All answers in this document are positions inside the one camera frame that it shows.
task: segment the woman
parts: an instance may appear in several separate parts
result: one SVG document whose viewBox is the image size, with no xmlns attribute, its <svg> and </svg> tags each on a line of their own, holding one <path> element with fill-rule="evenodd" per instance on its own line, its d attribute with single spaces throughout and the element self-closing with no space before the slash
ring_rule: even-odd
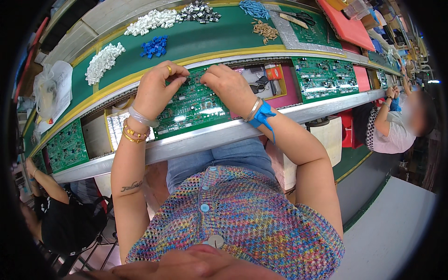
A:
<svg viewBox="0 0 448 280">
<path fill-rule="evenodd" d="M 404 67 L 401 72 L 406 93 L 402 103 L 397 99 L 398 87 L 394 86 L 387 89 L 381 108 L 366 103 L 352 109 L 355 137 L 371 151 L 403 153 L 417 136 L 426 136 L 435 127 L 437 114 L 431 96 L 423 91 L 411 91 Z"/>
<path fill-rule="evenodd" d="M 143 75 L 134 109 L 154 120 L 186 80 L 165 61 Z M 172 81 L 165 86 L 165 80 Z M 168 162 L 170 197 L 150 222 L 141 189 L 148 127 L 130 117 L 112 166 L 123 266 L 92 272 L 126 279 L 327 279 L 344 254 L 330 159 L 308 131 L 266 109 L 225 65 L 201 77 L 234 113 L 248 118 L 297 164 L 297 205 L 283 195 L 262 144 L 249 139 Z M 264 125 L 258 126 L 253 118 Z"/>
<path fill-rule="evenodd" d="M 101 206 L 95 208 L 92 204 L 97 198 L 93 179 L 72 182 L 70 189 L 38 170 L 31 158 L 26 160 L 26 170 L 34 194 L 34 210 L 25 203 L 20 206 L 31 234 L 56 254 L 69 256 L 86 250 L 107 223 Z"/>
</svg>

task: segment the blue button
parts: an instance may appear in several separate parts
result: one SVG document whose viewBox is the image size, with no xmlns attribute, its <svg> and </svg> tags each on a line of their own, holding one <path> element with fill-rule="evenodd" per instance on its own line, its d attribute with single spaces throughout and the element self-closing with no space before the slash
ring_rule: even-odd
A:
<svg viewBox="0 0 448 280">
<path fill-rule="evenodd" d="M 201 205 L 202 212 L 207 212 L 210 209 L 210 207 L 207 204 Z"/>
</svg>

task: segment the gray floor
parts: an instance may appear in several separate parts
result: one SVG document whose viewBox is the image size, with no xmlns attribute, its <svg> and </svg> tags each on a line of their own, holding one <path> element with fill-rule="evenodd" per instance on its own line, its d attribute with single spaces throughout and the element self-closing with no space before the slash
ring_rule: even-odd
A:
<svg viewBox="0 0 448 280">
<path fill-rule="evenodd" d="M 342 224 L 366 203 L 389 170 L 398 165 L 400 154 L 374 152 L 353 173 L 337 185 Z"/>
</svg>

